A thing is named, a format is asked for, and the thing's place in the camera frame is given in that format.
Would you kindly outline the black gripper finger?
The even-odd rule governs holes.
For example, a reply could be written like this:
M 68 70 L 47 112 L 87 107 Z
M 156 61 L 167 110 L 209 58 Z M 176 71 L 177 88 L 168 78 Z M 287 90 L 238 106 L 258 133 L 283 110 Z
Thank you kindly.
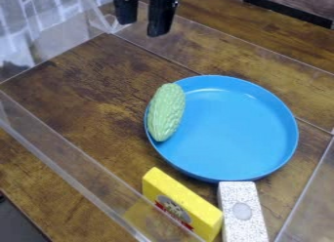
M 147 35 L 157 37 L 168 33 L 179 0 L 149 0 Z
M 137 20 L 139 0 L 113 0 L 116 19 L 125 25 Z

